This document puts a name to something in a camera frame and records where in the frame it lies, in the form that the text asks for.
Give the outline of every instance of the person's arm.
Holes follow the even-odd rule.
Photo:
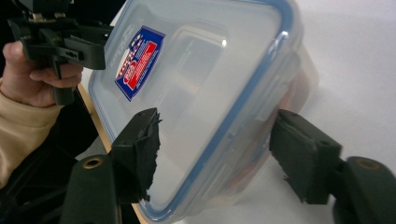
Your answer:
[[[21,162],[46,139],[61,106],[55,105],[52,86],[76,87],[82,67],[62,65],[63,79],[51,68],[38,69],[26,60],[21,42],[5,45],[6,67],[0,79],[0,189]]]

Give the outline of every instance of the table surface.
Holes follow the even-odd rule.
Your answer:
[[[396,174],[396,1],[296,2],[319,75],[300,114],[343,145],[342,159],[371,158]],[[237,204],[177,224],[333,223],[333,198],[328,205],[301,203],[283,176],[270,158]]]

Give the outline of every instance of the container lid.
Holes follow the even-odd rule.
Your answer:
[[[270,87],[278,79],[301,27],[285,0],[126,4],[106,44],[106,70],[92,74],[90,96],[111,142],[134,114],[158,108],[158,167],[150,202],[140,208],[153,222],[176,220],[185,215],[177,214],[180,205],[191,206],[186,201],[204,188],[197,178],[219,142],[244,124],[237,116],[259,83]],[[261,93],[261,102],[282,97]],[[258,109],[262,120],[275,104]]]

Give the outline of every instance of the beige sleeve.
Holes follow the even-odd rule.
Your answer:
[[[0,92],[0,189],[15,168],[44,142],[61,108],[18,104]]]

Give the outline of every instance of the blue label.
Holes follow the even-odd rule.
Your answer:
[[[117,71],[116,83],[129,101],[148,79],[160,54],[164,37],[164,34],[142,26],[125,50]]]

